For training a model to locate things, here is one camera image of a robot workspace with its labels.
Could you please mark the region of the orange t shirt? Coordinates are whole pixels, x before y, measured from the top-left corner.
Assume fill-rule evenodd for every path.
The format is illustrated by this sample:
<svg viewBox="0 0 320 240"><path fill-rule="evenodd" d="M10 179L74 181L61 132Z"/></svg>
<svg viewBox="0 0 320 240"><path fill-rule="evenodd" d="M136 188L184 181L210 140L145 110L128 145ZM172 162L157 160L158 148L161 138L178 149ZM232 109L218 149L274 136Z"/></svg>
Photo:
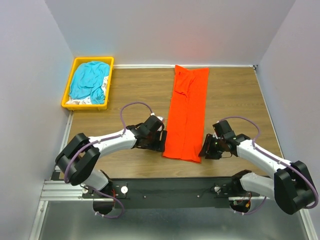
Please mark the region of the orange t shirt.
<svg viewBox="0 0 320 240"><path fill-rule="evenodd" d="M164 157L201 163L209 72L175 66Z"/></svg>

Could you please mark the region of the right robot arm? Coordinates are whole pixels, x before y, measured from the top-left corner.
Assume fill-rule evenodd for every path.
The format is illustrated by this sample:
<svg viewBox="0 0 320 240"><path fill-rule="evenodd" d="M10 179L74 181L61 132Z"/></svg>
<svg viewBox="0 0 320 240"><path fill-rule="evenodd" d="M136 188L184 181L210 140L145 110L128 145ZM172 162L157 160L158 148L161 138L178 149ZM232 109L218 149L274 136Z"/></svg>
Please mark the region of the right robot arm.
<svg viewBox="0 0 320 240"><path fill-rule="evenodd" d="M233 175L225 186L217 187L217 193L238 196L253 192L274 200L289 215L318 205L319 194L303 162L280 158L244 134L207 134L199 157L218 160L225 152L253 163L267 175L260 176L250 170L242 170Z"/></svg>

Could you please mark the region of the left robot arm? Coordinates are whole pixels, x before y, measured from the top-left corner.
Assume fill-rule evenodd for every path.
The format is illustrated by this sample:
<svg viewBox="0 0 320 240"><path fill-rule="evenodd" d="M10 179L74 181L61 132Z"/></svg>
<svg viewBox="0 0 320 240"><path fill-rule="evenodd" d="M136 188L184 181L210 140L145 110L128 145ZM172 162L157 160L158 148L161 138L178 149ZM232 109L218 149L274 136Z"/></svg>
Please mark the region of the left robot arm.
<svg viewBox="0 0 320 240"><path fill-rule="evenodd" d="M110 186L111 180L106 173L95 169L99 158L134 148L162 153L166 137L164 118L152 114L145 122L115 133L91 137L77 134L59 153L55 163L72 186L84 184L100 191Z"/></svg>

